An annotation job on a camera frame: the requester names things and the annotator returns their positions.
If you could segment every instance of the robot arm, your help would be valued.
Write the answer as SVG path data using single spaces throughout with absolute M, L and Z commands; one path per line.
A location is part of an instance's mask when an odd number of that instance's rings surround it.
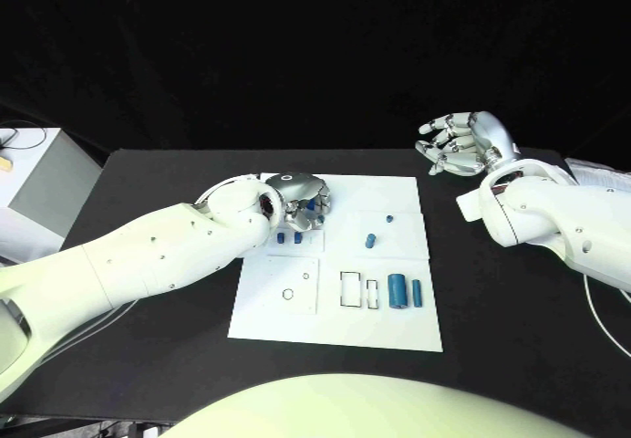
M 421 133 L 444 130 L 431 142 L 419 141 L 416 149 L 434 161 L 434 173 L 488 172 L 480 188 L 458 198 L 467 221 L 483 219 L 501 246 L 542 245 L 572 269 L 631 290 L 631 229 L 624 219 L 631 214 L 631 193 L 579 186 L 558 166 L 520 159 L 503 124 L 490 113 L 454 114 L 451 124 L 461 126 L 465 119 L 468 133 L 464 129 L 448 132 L 448 116 L 424 125 Z M 458 141 L 474 145 L 460 148 Z M 462 154 L 474 156 L 464 170 L 454 164 Z
M 320 178 L 304 178 L 326 187 Z M 232 178 L 196 204 L 167 207 L 92 242 L 0 269 L 0 401 L 81 324 L 128 301 L 187 286 L 262 245 L 303 194 L 255 175 Z

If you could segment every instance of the black background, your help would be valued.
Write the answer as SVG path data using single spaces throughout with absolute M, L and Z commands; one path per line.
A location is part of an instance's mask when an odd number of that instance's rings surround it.
M 553 152 L 524 153 L 562 164 Z M 229 339 L 236 259 L 190 286 L 143 299 L 35 371 L 0 412 L 173 422 L 264 382 L 350 372 L 439 383 L 594 436 L 627 437 L 631 359 L 594 322 L 582 275 L 546 248 L 503 248 L 483 222 L 462 220 L 455 198 L 480 186 L 483 175 L 431 177 L 415 150 L 120 151 L 65 247 L 159 208 L 193 202 L 226 178 L 277 168 L 416 178 L 444 353 Z M 591 287 L 601 318 L 630 348 L 630 304 L 612 287 L 594 280 Z
M 0 116 L 127 149 L 412 148 L 488 110 L 519 146 L 628 170 L 622 4 L 19 2 L 0 6 Z

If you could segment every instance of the black tabletop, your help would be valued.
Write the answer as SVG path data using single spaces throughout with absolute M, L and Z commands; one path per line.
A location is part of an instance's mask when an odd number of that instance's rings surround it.
M 563 163 L 556 152 L 526 154 Z M 107 329 L 36 370 L 0 412 L 176 422 L 254 385 L 347 372 L 487 395 L 598 436 L 628 433 L 631 359 L 594 322 L 582 275 L 546 248 L 501 248 L 481 221 L 464 221 L 455 201 L 481 176 L 444 172 L 429 177 L 428 168 L 415 150 L 120 151 L 66 247 L 159 208 L 193 202 L 235 175 L 297 171 L 415 176 L 444 353 L 229 339 L 242 264 L 235 260 L 196 284 L 141 300 Z M 624 304 L 631 305 L 615 289 L 595 281 L 591 285 L 612 331 L 628 332 L 631 309 Z

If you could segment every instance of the blue object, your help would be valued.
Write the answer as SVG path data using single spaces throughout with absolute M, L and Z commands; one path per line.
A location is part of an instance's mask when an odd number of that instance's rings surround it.
M 408 307 L 408 290 L 405 288 L 405 275 L 390 274 L 388 276 L 388 296 L 390 308 Z
M 375 235 L 367 235 L 366 248 L 372 248 L 375 246 L 375 240 L 378 240 L 378 237 Z
M 421 298 L 421 282 L 418 280 L 412 280 L 412 298 L 414 306 L 421 308 L 424 306 L 424 300 Z

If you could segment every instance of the white paper sheet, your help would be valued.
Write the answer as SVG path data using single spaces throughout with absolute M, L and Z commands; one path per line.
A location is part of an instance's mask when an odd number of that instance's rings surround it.
M 264 173 L 262 181 L 272 174 Z M 229 337 L 442 351 L 415 178 L 318 176 L 331 190 L 333 202 L 323 230 L 316 232 L 323 235 L 308 237 L 313 232 L 304 233 L 304 241 L 308 239 L 314 245 L 301 246 L 300 250 L 290 245 L 281 247 L 268 243 L 258 253 L 248 256 L 236 291 Z M 395 217 L 390 224 L 385 222 L 389 214 Z M 375 252 L 365 247 L 363 233 L 367 230 L 379 230 L 373 232 L 378 236 Z M 288 241 L 293 242 L 291 232 L 285 233 Z M 267 299 L 278 299 L 281 284 L 287 284 L 287 281 L 281 281 L 278 285 L 262 285 L 262 263 L 269 256 L 318 259 L 314 314 L 278 311 L 274 306 L 264 305 Z M 287 266 L 301 263 L 300 260 L 291 261 Z M 282 268 L 282 275 L 295 278 L 298 270 Z M 360 273 L 360 308 L 340 305 L 341 271 Z M 405 309 L 388 306 L 389 274 L 403 274 L 406 277 L 409 307 Z M 422 284 L 421 308 L 415 308 L 412 302 L 414 279 L 419 279 Z M 367 280 L 378 281 L 378 309 L 369 308 Z

